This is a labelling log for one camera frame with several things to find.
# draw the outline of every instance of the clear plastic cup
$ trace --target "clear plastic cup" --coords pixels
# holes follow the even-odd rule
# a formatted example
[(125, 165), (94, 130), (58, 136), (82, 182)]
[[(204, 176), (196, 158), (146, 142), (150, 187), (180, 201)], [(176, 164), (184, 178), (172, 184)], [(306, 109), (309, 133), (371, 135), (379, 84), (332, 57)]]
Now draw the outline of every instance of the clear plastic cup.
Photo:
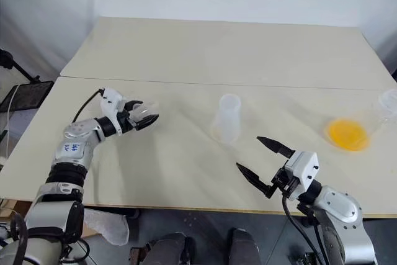
[(224, 144), (234, 143), (240, 136), (240, 98), (235, 94), (225, 94), (219, 100), (219, 108), (212, 123), (214, 139)]
[(346, 150), (363, 150), (371, 135), (383, 124), (397, 120), (397, 89), (384, 92), (371, 108), (349, 117), (334, 119), (328, 124), (331, 141)]

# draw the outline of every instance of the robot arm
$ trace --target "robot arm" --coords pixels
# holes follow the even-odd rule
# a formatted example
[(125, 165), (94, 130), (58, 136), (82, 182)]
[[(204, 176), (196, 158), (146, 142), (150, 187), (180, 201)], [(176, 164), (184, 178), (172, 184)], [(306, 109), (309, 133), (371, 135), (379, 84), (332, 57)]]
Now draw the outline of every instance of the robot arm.
[[(83, 230), (83, 186), (95, 147), (111, 135), (141, 130), (159, 115), (141, 101), (127, 100), (116, 90), (100, 89), (100, 106), (105, 115), (99, 119), (74, 122), (64, 130), (48, 178), (40, 186), (26, 218), (29, 235), (23, 264), (54, 265), (67, 253), (67, 245), (78, 241)], [(0, 251), (1, 264), (21, 259), (19, 241)]]
[(314, 214), (323, 231), (329, 263), (332, 265), (376, 265), (372, 242), (364, 230), (362, 209), (349, 194), (342, 194), (329, 186), (322, 186), (314, 178), (319, 171), (317, 154), (294, 151), (281, 143), (258, 137), (266, 147), (289, 160), (268, 186), (248, 168), (237, 164), (244, 177), (267, 198), (277, 189), (283, 196), (300, 201), (298, 210), (305, 215)]

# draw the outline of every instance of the wooden table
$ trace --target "wooden table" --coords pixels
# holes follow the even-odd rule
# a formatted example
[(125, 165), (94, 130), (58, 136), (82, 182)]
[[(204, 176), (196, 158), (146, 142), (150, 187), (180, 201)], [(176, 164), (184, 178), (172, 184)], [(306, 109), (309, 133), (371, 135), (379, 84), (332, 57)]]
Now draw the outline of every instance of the wooden table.
[(176, 83), (388, 89), (356, 27), (99, 18), (62, 76)]
[[(353, 195), (366, 217), (397, 216), (397, 126), (381, 128), (361, 152), (340, 150), (324, 136), (332, 118), (366, 109), (379, 95), (352, 89), (58, 78), (0, 173), (3, 197), (34, 199), (63, 129), (102, 86), (129, 99), (158, 102), (160, 118), (149, 128), (112, 136), (96, 148), (84, 185), (87, 205), (282, 213), (280, 192), (266, 199), (235, 166), (238, 161), (264, 182), (271, 180), (285, 158), (256, 140), (262, 135), (293, 149), (316, 151), (318, 180)], [(225, 93), (237, 94), (242, 101), (243, 132), (231, 147), (210, 134), (218, 100)], [(80, 119), (100, 116), (96, 98)]]

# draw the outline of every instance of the floor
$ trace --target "floor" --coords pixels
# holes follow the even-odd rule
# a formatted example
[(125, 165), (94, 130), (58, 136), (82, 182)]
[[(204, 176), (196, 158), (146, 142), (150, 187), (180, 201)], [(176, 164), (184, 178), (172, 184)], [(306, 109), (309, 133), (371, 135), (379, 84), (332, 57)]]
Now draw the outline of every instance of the floor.
[[(397, 264), (397, 219), (367, 220), (364, 225), (375, 246), (379, 265)], [(195, 240), (194, 264), (222, 265), (226, 264), (228, 233), (234, 227), (246, 229), (254, 237), (265, 265), (296, 264), (297, 256), (310, 251), (283, 215), (147, 209), (130, 222), (130, 241), (125, 246), (112, 246), (101, 236), (86, 238), (91, 247), (86, 264), (129, 265), (132, 246), (142, 246), (165, 234), (181, 231)], [(305, 231), (315, 243), (313, 229)]]

